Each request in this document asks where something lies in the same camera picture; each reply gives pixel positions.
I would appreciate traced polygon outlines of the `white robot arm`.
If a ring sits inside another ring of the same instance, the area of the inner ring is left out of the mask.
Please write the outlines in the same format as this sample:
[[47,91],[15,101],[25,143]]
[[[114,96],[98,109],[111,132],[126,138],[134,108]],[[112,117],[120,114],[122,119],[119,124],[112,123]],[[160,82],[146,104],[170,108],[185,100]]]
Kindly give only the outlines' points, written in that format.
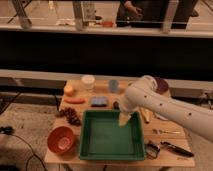
[[156,92],[158,83],[145,75],[128,86],[118,98],[119,125],[125,126],[139,108],[149,109],[213,143],[213,110],[168,98]]

